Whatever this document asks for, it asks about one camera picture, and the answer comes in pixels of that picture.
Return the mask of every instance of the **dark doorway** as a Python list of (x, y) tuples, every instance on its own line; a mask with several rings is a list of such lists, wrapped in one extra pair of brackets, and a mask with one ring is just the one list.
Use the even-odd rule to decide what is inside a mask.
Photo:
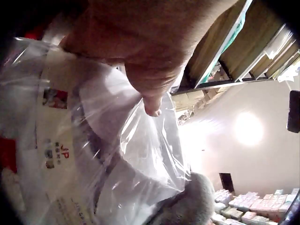
[(219, 174), (220, 174), (220, 178), (221, 178), (223, 188), (228, 190), (231, 193), (234, 192), (233, 183), (232, 183), (230, 173), (219, 173)]

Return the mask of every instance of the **fuzzy gray object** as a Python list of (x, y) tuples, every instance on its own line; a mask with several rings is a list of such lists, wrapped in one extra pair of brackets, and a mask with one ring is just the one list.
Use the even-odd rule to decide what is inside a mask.
[(206, 225), (213, 213), (214, 188), (207, 177), (191, 173), (185, 190), (161, 202), (161, 209), (145, 225)]

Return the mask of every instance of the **hand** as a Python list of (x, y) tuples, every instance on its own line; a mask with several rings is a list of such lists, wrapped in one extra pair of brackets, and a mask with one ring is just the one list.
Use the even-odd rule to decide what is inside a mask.
[(61, 46), (69, 52), (124, 62), (150, 116), (159, 116), (169, 90), (198, 42), (236, 0), (91, 0)]

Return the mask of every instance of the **white wall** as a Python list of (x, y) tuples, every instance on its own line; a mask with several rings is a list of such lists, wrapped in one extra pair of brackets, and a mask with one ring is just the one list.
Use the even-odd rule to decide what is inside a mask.
[[(299, 187), (300, 134), (286, 129), (289, 91), (286, 82), (238, 85), (196, 115), (193, 123), (181, 126), (181, 144), (192, 170), (207, 175), (216, 190), (222, 188), (219, 173), (231, 173), (236, 194), (264, 195), (276, 189), (290, 193)], [(236, 119), (243, 112), (261, 123), (262, 139), (255, 145), (236, 138)]]

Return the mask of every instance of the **clear plastic bag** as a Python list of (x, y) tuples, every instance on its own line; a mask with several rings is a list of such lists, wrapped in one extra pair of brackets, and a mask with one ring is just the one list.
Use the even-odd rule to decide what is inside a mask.
[(16, 140), (24, 224), (142, 224), (189, 166), (169, 94), (145, 113), (117, 69), (16, 39), (0, 76), (0, 132)]

